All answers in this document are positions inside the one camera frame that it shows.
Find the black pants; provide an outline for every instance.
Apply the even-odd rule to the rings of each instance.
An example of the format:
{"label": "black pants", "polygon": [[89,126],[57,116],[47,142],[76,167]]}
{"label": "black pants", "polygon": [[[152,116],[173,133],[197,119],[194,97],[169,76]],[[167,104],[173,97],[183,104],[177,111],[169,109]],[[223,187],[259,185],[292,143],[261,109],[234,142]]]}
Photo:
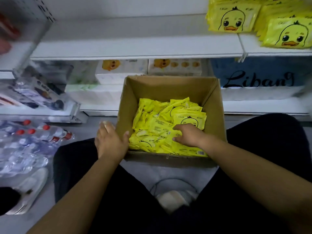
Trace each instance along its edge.
{"label": "black pants", "polygon": [[[309,143],[299,122],[286,114],[267,114],[252,118],[227,130],[228,142],[248,150],[312,182]],[[59,148],[54,157],[55,199],[59,201],[97,160],[93,139],[75,142]],[[222,169],[199,194],[186,221],[173,214],[172,223],[185,233],[187,222],[207,227],[200,233],[286,233],[278,217],[254,201]],[[92,227],[97,223],[106,230],[138,232],[156,220],[169,218],[144,185],[118,166],[102,198]],[[162,233],[164,226],[156,225]]]}

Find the floor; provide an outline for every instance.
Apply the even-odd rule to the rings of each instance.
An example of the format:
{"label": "floor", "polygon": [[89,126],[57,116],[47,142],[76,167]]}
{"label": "floor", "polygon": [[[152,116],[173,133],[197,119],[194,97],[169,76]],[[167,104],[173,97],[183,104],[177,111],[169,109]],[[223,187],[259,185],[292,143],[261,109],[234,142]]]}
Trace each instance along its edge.
{"label": "floor", "polygon": [[[92,138],[96,135],[99,122],[104,120],[100,117],[89,118],[87,124],[63,126],[65,129],[75,134],[74,141],[80,141]],[[105,120],[116,123],[117,118],[109,117]],[[231,128],[239,121],[226,121],[226,127]],[[310,149],[312,149],[312,128],[305,127],[307,137],[310,142]],[[143,163],[122,161],[121,165],[139,181],[141,181],[147,189],[151,189],[154,184],[164,178],[182,178],[191,183],[198,191],[201,191],[211,177],[216,172],[217,168],[212,169],[177,169],[150,166]],[[10,234],[25,234],[55,203],[54,203],[54,185],[52,180],[52,166],[48,165],[49,178],[47,184],[41,191],[39,197],[35,201],[33,207],[28,213],[16,216],[1,216],[0,217],[0,233]],[[14,186],[23,180],[24,177],[13,177],[7,179],[0,179],[0,186]],[[164,181],[158,185],[156,194],[163,193],[172,189],[190,189],[189,185],[179,181]]]}

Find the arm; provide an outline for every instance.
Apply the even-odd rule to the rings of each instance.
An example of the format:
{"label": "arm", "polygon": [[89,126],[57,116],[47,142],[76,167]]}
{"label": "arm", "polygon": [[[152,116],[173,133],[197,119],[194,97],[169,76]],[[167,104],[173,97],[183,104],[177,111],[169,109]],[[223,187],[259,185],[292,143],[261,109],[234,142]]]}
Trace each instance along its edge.
{"label": "arm", "polygon": [[87,233],[107,184],[127,152],[128,143],[129,132],[121,141],[111,123],[101,123],[95,139],[99,159],[27,234]]}
{"label": "arm", "polygon": [[283,218],[295,233],[312,232],[312,183],[191,124],[174,129],[182,132],[174,141],[204,150],[245,192]]}

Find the open cardboard box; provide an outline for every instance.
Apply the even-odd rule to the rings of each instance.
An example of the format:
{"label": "open cardboard box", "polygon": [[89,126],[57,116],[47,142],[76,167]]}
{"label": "open cardboard box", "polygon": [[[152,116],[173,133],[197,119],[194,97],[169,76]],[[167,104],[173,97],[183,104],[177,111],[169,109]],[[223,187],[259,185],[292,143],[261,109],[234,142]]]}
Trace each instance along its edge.
{"label": "open cardboard box", "polygon": [[[207,114],[205,133],[214,134],[226,141],[224,112],[220,82],[215,77],[187,76],[128,76],[124,81],[119,105],[116,131],[119,137],[128,130],[133,133],[132,122],[138,109],[140,98],[150,98],[161,102],[170,99],[184,99],[202,106]],[[127,152],[126,161],[146,162],[165,167],[214,167],[208,157],[190,157],[144,151]]]}

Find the red package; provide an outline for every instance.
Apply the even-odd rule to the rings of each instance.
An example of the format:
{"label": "red package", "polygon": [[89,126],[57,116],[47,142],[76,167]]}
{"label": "red package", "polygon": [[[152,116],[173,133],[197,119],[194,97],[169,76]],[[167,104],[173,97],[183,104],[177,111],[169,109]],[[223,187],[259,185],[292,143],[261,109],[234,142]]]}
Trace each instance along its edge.
{"label": "red package", "polygon": [[9,52],[11,44],[5,39],[0,38],[0,55]]}
{"label": "red package", "polygon": [[12,38],[17,39],[21,32],[12,25],[10,20],[0,13],[0,27]]}

